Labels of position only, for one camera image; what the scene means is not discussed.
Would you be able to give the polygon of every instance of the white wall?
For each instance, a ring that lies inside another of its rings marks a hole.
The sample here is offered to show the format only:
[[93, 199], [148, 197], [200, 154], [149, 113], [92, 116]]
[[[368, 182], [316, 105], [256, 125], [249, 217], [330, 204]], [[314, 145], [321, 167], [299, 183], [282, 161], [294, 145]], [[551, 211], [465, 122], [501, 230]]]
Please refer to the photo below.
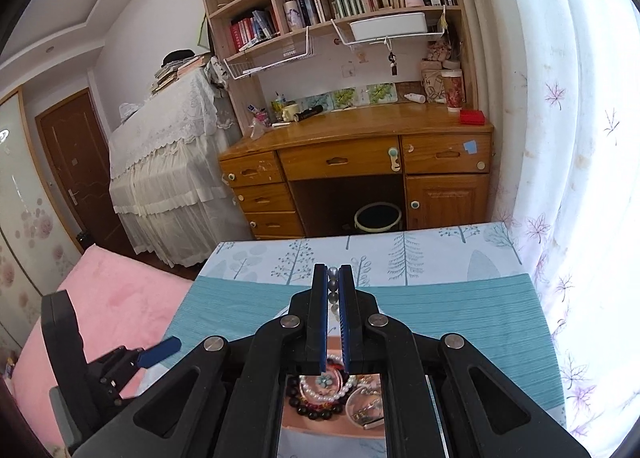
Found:
[[73, 236], [77, 235], [81, 231], [81, 228], [62, 196], [63, 190], [60, 190], [58, 183], [53, 176], [47, 157], [44, 154], [44, 149], [42, 148], [42, 141], [38, 134], [35, 118], [46, 109], [62, 101], [62, 99], [65, 99], [88, 87], [89, 82], [86, 72], [81, 72], [80, 74], [69, 74], [67, 79], [53, 88], [38, 88], [36, 86], [36, 88], [33, 89], [26, 88], [24, 91], [24, 113], [27, 117], [27, 124], [29, 126], [29, 133], [31, 135], [31, 141], [33, 142], [33, 148], [38, 158], [37, 163], [39, 163], [42, 168], [44, 178], [51, 190], [53, 199], [56, 201], [56, 205], [72, 230], [70, 234]]
[[[343, 44], [335, 45], [336, 34], [316, 38], [316, 55], [307, 60], [294, 61], [279, 68], [259, 74], [262, 92], [267, 102], [275, 99], [276, 92], [288, 100], [298, 99], [324, 92], [340, 90], [367, 84], [383, 82], [419, 81], [420, 61], [427, 53], [427, 42], [420, 38], [396, 40], [392, 44], [398, 75], [391, 76], [388, 60], [389, 51], [385, 45], [367, 45], [360, 51], [364, 58]], [[282, 59], [279, 52], [270, 52], [256, 58], [256, 66], [273, 63]], [[347, 67], [354, 69], [353, 77]]]
[[96, 97], [111, 130], [120, 125], [120, 104], [148, 98], [154, 73], [169, 52], [205, 51], [197, 46], [203, 18], [202, 0], [130, 1], [109, 30], [94, 67]]

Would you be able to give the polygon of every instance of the white storage box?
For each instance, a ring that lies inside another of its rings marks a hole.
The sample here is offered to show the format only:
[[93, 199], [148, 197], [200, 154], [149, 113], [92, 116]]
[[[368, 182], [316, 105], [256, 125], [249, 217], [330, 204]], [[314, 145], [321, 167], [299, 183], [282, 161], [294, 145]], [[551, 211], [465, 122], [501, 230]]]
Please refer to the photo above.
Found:
[[357, 42], [428, 32], [424, 13], [392, 14], [359, 20], [351, 23], [351, 31]]

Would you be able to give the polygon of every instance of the door frame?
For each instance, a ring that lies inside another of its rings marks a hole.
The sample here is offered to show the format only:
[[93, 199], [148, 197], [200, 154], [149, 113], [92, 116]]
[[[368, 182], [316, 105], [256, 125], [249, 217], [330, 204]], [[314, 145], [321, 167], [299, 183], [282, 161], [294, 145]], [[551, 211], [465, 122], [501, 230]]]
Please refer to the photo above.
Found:
[[73, 101], [74, 99], [77, 99], [78, 97], [80, 97], [80, 96], [82, 96], [84, 94], [87, 94], [89, 96], [89, 102], [91, 103], [91, 111], [94, 113], [95, 121], [96, 121], [96, 123], [98, 125], [98, 130], [100, 131], [100, 135], [102, 136], [102, 140], [104, 141], [104, 144], [108, 148], [109, 145], [107, 144], [107, 141], [104, 138], [104, 134], [102, 133], [102, 128], [100, 127], [100, 121], [98, 119], [97, 114], [95, 113], [94, 100], [93, 100], [93, 98], [91, 96], [91, 90], [89, 88], [83, 88], [79, 92], [71, 94], [69, 97], [65, 97], [64, 99], [62, 99], [62, 101], [59, 101], [59, 102], [55, 103], [53, 106], [50, 106], [44, 112], [36, 115], [36, 117], [35, 117], [36, 128], [38, 129], [38, 136], [40, 137], [40, 143], [42, 144], [42, 149], [43, 149], [44, 154], [45, 154], [45, 156], [47, 158], [47, 163], [49, 164], [49, 167], [51, 168], [51, 173], [53, 173], [53, 178], [56, 179], [56, 183], [58, 185], [58, 188], [60, 189], [60, 193], [62, 194], [62, 197], [65, 199], [65, 203], [66, 203], [67, 207], [69, 207], [69, 210], [71, 211], [71, 214], [76, 219], [76, 222], [78, 222], [78, 225], [80, 226], [82, 231], [85, 231], [86, 226], [84, 225], [84, 222], [80, 218], [80, 215], [78, 214], [78, 211], [76, 210], [76, 206], [71, 201], [71, 197], [69, 196], [69, 193], [67, 193], [67, 191], [65, 190], [65, 185], [62, 182], [62, 179], [60, 178], [60, 175], [58, 174], [58, 171], [57, 171], [57, 169], [56, 169], [56, 167], [55, 167], [55, 165], [53, 163], [53, 157], [51, 157], [51, 152], [49, 151], [49, 146], [47, 145], [47, 142], [45, 140], [44, 130], [42, 129], [42, 120], [47, 115], [49, 115], [51, 112], [54, 112], [58, 108], [63, 107], [65, 104]]
[[80, 242], [76, 239], [73, 234], [73, 229], [66, 221], [62, 211], [60, 210], [60, 206], [58, 205], [55, 197], [51, 193], [49, 189], [49, 184], [47, 183], [47, 179], [44, 176], [44, 172], [42, 171], [42, 165], [40, 164], [40, 160], [36, 156], [36, 150], [33, 148], [33, 139], [31, 138], [31, 131], [29, 130], [29, 124], [27, 122], [27, 114], [24, 110], [24, 97], [22, 96], [22, 86], [18, 86], [14, 90], [11, 90], [7, 95], [0, 97], [0, 106], [4, 104], [5, 101], [11, 99], [14, 95], [18, 95], [18, 107], [20, 108], [20, 118], [22, 121], [22, 130], [24, 130], [24, 136], [27, 140], [27, 146], [29, 148], [29, 153], [31, 154], [31, 161], [33, 162], [34, 167], [36, 168], [36, 173], [38, 174], [38, 178], [40, 178], [40, 184], [44, 188], [44, 192], [53, 207], [54, 212], [56, 213], [58, 220], [62, 224], [62, 228], [66, 231], [66, 235], [69, 236], [73, 244], [76, 246], [80, 254], [84, 254], [84, 249], [80, 245]]

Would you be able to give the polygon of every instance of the red box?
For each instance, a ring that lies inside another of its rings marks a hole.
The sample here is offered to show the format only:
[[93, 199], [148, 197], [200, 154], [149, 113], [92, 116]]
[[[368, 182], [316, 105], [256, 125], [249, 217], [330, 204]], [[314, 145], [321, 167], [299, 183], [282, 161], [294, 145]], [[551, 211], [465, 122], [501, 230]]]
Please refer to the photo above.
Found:
[[460, 124], [484, 126], [484, 114], [479, 110], [460, 110]]

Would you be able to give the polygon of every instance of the sticker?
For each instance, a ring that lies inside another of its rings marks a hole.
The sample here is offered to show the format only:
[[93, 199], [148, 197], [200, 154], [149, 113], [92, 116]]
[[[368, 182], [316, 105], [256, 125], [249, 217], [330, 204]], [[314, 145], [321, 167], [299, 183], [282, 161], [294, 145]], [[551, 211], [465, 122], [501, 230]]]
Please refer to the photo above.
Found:
[[478, 153], [478, 145], [476, 145], [476, 141], [467, 141], [466, 143], [463, 143], [462, 147], [465, 148], [465, 151], [469, 155], [475, 155]]

